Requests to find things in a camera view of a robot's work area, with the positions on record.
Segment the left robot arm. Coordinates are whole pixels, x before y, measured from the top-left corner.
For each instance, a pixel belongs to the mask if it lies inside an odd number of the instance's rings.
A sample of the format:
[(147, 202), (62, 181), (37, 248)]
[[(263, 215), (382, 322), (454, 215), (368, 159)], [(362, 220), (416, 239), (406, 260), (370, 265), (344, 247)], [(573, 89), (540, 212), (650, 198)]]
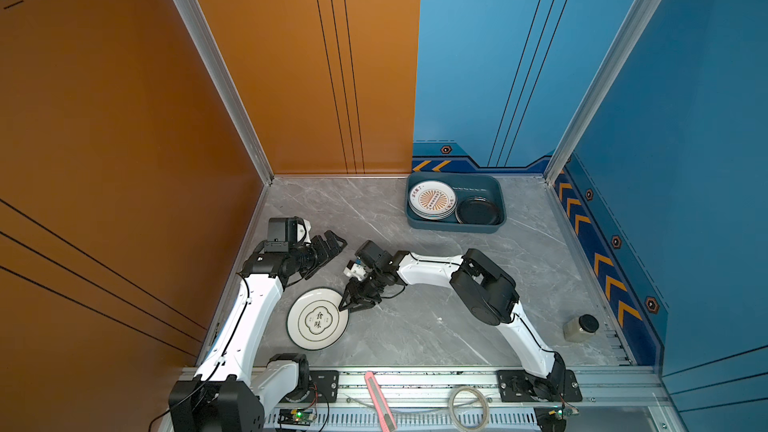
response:
[(178, 380), (168, 398), (176, 431), (261, 431), (269, 412), (287, 395), (309, 388), (303, 354), (274, 356), (265, 372), (252, 372), (267, 323), (286, 288), (311, 278), (346, 248), (332, 231), (311, 236), (298, 218), (282, 218), (238, 272), (238, 297), (204, 362)]

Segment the large white flower plate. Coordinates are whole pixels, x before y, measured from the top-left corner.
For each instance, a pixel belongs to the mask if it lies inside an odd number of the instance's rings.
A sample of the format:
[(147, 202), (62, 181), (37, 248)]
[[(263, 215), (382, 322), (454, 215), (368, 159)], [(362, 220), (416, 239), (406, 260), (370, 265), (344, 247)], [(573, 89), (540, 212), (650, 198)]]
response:
[(349, 312), (339, 309), (341, 301), (342, 295), (331, 288), (312, 289), (297, 298), (286, 319), (290, 340), (308, 351), (335, 344), (349, 324)]

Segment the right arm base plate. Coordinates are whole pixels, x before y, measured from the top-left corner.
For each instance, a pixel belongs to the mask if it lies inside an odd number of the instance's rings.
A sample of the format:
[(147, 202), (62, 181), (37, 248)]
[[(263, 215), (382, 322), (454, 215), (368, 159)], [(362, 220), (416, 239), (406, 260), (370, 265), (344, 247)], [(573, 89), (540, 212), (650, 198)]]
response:
[(501, 401), (576, 403), (583, 401), (583, 395), (575, 373), (567, 369), (559, 385), (559, 393), (550, 392), (545, 385), (535, 385), (523, 370), (504, 369), (496, 372), (498, 391)]

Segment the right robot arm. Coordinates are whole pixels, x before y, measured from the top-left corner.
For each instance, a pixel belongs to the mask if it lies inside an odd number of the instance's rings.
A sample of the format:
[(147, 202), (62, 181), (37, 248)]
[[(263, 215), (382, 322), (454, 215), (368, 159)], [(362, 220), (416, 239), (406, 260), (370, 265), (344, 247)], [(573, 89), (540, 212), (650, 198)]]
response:
[(390, 254), (365, 242), (345, 269), (349, 281), (338, 305), (341, 312), (380, 304), (390, 286), (430, 285), (450, 288), (480, 322), (497, 328), (521, 361), (525, 394), (539, 401), (564, 398), (566, 366), (527, 317), (515, 280), (478, 249), (451, 257)]

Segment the sunburst plate front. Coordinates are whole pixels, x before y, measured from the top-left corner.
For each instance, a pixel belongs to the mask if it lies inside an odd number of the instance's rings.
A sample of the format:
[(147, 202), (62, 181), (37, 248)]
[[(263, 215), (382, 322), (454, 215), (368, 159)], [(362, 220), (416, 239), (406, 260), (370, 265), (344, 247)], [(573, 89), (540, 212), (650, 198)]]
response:
[(438, 221), (455, 212), (456, 192), (446, 183), (427, 180), (416, 183), (408, 193), (410, 210), (425, 220)]

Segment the black plate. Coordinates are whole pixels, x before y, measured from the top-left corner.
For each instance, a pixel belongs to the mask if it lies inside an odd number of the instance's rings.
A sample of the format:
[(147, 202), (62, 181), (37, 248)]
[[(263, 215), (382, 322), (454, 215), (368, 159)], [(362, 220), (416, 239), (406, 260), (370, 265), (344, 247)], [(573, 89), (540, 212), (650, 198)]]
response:
[(455, 216), (460, 224), (497, 225), (501, 222), (499, 206), (481, 196), (462, 200), (456, 207)]

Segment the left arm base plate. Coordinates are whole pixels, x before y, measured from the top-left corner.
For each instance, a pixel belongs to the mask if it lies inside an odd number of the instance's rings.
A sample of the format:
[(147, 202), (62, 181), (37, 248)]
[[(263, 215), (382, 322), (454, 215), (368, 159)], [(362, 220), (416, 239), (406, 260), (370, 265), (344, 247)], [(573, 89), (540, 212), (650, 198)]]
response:
[(321, 403), (333, 404), (339, 391), (339, 372), (337, 370), (310, 370), (301, 373), (297, 387), (286, 395), (284, 403), (310, 403), (315, 397)]

